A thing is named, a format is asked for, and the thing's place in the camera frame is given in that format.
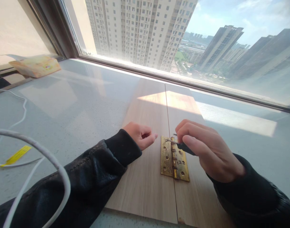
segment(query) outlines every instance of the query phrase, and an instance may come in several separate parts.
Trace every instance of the black leather jacket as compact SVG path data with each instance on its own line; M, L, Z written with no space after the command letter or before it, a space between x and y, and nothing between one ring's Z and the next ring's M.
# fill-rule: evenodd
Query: black leather jacket
M69 200L52 227L90 227L109 200L127 165L142 155L121 129L65 166L71 182ZM210 178L224 209L238 227L290 227L290 200L255 172L241 156L246 176L224 184ZM57 172L41 179L22 197L11 227L42 227L64 195ZM0 227L14 199L0 205Z

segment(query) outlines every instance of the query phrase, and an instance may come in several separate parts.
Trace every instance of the yellow label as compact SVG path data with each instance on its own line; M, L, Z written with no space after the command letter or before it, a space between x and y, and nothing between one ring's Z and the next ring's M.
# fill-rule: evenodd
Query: yellow label
M20 159L25 153L27 153L32 147L30 146L24 146L19 151L17 151L14 155L12 155L5 164L1 165L0 167L4 167L6 165L11 165L15 162L17 162L18 159Z

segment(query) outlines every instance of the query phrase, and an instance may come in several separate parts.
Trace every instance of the light wood panel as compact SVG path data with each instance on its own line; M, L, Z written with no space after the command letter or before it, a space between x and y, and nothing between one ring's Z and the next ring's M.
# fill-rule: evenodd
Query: light wood panel
M166 84L166 96L170 136L174 136L176 126L183 119L205 124L189 89ZM190 182L175 180L178 222L199 228L234 227L199 158L187 153L186 157Z
M164 83L140 80L123 126L130 121L150 126L158 138L128 166L106 207L177 223L173 178L160 174L161 135L169 137Z

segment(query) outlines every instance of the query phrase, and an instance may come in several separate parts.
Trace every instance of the blue sky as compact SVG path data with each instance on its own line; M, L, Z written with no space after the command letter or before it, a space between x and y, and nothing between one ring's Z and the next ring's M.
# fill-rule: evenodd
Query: blue sky
M187 32L215 35L224 25L243 27L241 44L290 29L290 0L199 0Z

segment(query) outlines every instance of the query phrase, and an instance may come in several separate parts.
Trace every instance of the white countertop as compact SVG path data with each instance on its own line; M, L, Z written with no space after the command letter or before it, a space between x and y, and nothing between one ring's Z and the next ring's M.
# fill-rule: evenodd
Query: white countertop
M64 60L60 65L61 71L11 89L28 99L26 119L13 130L34 138L66 165L121 128L139 77L81 60ZM234 153L245 157L290 198L290 114L195 90L192 95L206 124L220 133ZM0 94L0 128L7 129L21 118L22 103L9 93ZM0 163L24 145L4 138ZM31 149L21 161L38 157L41 154ZM34 165L0 168L0 205L17 195ZM28 187L53 172L54 167L45 160ZM131 221L139 221L136 223L142 227L176 227L106 209L93 227L135 227Z

